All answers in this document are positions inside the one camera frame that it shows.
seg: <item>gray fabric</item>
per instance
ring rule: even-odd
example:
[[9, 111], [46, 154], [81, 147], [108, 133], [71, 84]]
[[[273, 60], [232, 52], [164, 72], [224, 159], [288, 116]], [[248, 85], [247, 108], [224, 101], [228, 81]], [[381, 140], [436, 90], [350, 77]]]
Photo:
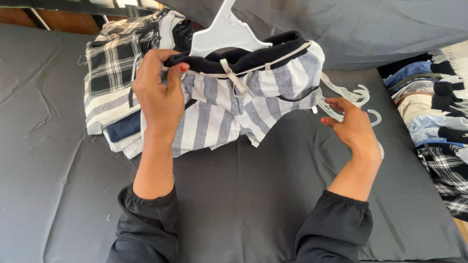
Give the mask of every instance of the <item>gray fabric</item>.
[[[159, 0], [210, 26], [222, 0]], [[233, 13], [259, 39], [289, 30], [323, 48], [324, 68], [361, 70], [468, 39], [466, 0], [237, 0]]]
[[[4, 24], [0, 35], [0, 261], [104, 262], [122, 214], [117, 193], [133, 181], [139, 157], [86, 134], [87, 68], [77, 61], [93, 36]], [[363, 108], [383, 119], [374, 127], [385, 149], [369, 198], [374, 228], [359, 257], [468, 262], [377, 70], [325, 73], [338, 86], [366, 85]], [[258, 148], [241, 136], [174, 160], [181, 262], [292, 259], [306, 214], [351, 155], [324, 116], [293, 111]]]

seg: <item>black sleeve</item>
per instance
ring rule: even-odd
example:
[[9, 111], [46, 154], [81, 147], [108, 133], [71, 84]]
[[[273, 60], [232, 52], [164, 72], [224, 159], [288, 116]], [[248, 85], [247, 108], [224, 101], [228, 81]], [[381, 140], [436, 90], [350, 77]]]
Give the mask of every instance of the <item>black sleeve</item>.
[[296, 237], [296, 263], [358, 262], [372, 224], [368, 202], [323, 191]]
[[118, 202], [124, 214], [117, 223], [117, 240], [107, 263], [176, 262], [179, 211], [175, 189], [152, 200], [136, 196], [133, 184], [120, 190]]

